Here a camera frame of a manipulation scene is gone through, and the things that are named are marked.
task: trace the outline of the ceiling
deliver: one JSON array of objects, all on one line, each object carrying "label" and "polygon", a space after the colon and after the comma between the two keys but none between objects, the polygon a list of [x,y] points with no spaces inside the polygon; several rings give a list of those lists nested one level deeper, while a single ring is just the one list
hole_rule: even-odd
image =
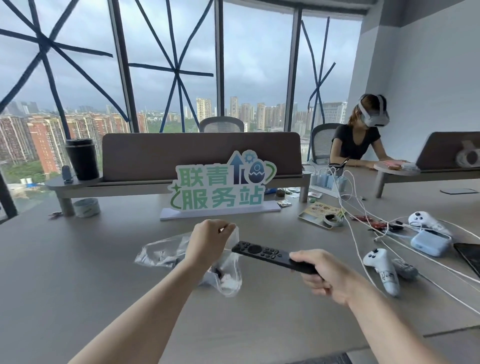
[{"label": "ceiling", "polygon": [[302,5],[307,15],[334,16],[341,18],[361,17],[378,0],[225,0],[238,5],[271,10],[293,12],[293,8]]}]

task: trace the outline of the woman wearing vr headset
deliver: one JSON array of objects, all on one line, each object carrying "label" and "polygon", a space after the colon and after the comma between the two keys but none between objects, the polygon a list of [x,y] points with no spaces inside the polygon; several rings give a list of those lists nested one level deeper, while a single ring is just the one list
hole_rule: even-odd
[{"label": "woman wearing vr headset", "polygon": [[390,122],[387,100],[383,95],[365,94],[354,107],[348,124],[340,125],[333,137],[330,163],[342,163],[350,157],[347,166],[373,168],[374,161],[361,160],[372,145],[378,160],[393,160],[385,152],[379,127]]}]

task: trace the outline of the cloudy sky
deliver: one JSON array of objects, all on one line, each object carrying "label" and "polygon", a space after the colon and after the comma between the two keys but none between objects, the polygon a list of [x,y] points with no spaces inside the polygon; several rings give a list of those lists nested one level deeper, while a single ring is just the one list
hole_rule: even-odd
[{"label": "cloudy sky", "polygon": [[[49,34],[68,0],[37,0],[42,31]],[[177,53],[180,56],[187,38],[200,18],[207,0],[170,0]],[[13,3],[31,19],[28,1]],[[141,0],[160,41],[173,61],[168,19],[163,0]],[[120,0],[123,29],[129,62],[168,67],[134,0]],[[238,96],[240,103],[268,106],[286,100],[292,14],[224,4],[225,42],[225,97]],[[304,16],[309,38],[315,53],[317,67],[322,55],[325,18]],[[1,28],[34,35],[7,6],[0,1]],[[360,21],[335,20],[330,22],[324,72],[333,62],[336,66],[322,86],[323,101],[346,101],[353,63],[360,34]],[[73,46],[110,52],[115,55],[113,35],[106,0],[80,0],[65,23],[56,41]],[[0,35],[0,99],[38,52],[35,43]],[[120,76],[116,58],[86,55],[66,51],[116,102],[124,108]],[[89,105],[105,109],[108,101],[91,86],[70,64],[54,50],[48,54],[57,88],[64,108]],[[215,73],[214,12],[211,8],[204,23],[192,40],[182,69]],[[173,81],[173,73],[130,68],[137,110],[165,108]],[[183,75],[182,80],[190,99],[211,98],[216,104],[214,77]],[[306,110],[308,97],[314,90],[312,60],[307,42],[300,37],[295,102],[299,110]],[[15,98],[17,101],[36,101],[40,108],[54,109],[42,63]],[[172,100],[172,111],[179,111],[178,91]]]}]

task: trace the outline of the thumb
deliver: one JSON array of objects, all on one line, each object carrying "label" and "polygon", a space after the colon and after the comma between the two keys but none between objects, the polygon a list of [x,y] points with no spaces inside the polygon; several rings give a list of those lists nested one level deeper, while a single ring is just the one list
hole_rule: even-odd
[{"label": "thumb", "polygon": [[225,239],[228,239],[236,227],[237,226],[235,224],[228,224],[226,227],[223,228],[222,232],[220,233],[220,236],[223,236],[225,237]]},{"label": "thumb", "polygon": [[291,252],[290,259],[296,262],[306,262],[310,264],[315,264],[315,258],[312,256],[310,252],[305,250],[300,250],[298,252]]}]

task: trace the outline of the gray wall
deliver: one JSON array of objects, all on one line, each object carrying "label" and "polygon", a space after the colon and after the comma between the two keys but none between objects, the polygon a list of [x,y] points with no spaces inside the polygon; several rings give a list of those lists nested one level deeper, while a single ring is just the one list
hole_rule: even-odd
[{"label": "gray wall", "polygon": [[388,4],[362,26],[348,112],[362,93],[383,93],[385,149],[415,161],[432,132],[480,130],[480,0],[408,0],[396,12]]}]

